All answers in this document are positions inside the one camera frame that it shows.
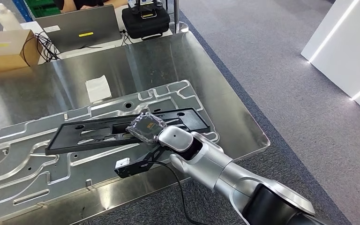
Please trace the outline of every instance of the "cardboard box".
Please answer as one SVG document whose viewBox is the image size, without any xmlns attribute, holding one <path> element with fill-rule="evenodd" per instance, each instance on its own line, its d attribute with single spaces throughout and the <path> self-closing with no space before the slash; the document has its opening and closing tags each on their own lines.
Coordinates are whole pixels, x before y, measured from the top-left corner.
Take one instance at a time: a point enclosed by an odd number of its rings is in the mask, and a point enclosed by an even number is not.
<svg viewBox="0 0 360 225">
<path fill-rule="evenodd" d="M 41 44 L 31 30 L 0 31 L 0 73 L 37 65 Z"/>
</svg>

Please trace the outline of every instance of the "white bottle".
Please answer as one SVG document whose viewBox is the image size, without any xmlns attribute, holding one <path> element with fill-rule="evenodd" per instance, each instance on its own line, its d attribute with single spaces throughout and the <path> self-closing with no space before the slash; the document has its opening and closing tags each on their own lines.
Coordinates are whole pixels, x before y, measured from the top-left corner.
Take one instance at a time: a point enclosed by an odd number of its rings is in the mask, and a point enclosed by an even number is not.
<svg viewBox="0 0 360 225">
<path fill-rule="evenodd" d="M 2 3 L 0 3 L 0 23 L 2 24 L 4 30 L 23 29 L 12 11 L 6 8 L 6 6 Z"/>
</svg>

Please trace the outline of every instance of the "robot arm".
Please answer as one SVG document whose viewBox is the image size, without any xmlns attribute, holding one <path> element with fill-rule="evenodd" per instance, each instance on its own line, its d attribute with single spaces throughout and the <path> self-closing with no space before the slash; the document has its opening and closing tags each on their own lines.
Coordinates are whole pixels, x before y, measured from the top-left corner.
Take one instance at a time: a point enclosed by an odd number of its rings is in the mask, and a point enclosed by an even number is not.
<svg viewBox="0 0 360 225">
<path fill-rule="evenodd" d="M 313 217 L 310 201 L 278 181 L 236 165 L 199 133 L 169 126 L 157 142 L 173 152 L 170 161 L 176 169 L 221 193 L 248 225 L 328 225 Z"/>
</svg>

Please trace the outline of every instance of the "stainless steel table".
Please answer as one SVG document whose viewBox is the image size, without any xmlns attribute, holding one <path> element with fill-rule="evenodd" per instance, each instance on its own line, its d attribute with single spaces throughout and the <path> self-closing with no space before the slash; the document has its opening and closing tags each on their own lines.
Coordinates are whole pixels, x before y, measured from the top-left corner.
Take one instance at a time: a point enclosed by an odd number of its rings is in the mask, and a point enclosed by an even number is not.
<svg viewBox="0 0 360 225">
<path fill-rule="evenodd" d="M 102 75 L 107 77 L 113 98 L 189 80 L 227 155 L 244 158 L 270 144 L 191 32 L 2 74 L 0 128 L 90 105 L 85 82 Z M 0 224 L 74 224 L 174 183 L 170 172 L 159 167 L 126 179 L 108 180 L 49 205 L 41 204 L 39 209 Z"/>
</svg>

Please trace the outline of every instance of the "black case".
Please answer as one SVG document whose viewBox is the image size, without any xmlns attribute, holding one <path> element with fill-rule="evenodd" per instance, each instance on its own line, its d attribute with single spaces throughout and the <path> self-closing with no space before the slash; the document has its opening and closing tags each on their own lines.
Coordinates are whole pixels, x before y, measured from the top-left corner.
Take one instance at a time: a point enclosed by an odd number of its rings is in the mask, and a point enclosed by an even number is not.
<svg viewBox="0 0 360 225">
<path fill-rule="evenodd" d="M 131 9 L 122 10 L 122 20 L 129 36 L 133 39 L 162 34 L 169 29 L 170 18 L 165 9 L 156 9 L 157 16 L 142 19 L 140 14 L 132 14 Z"/>
</svg>

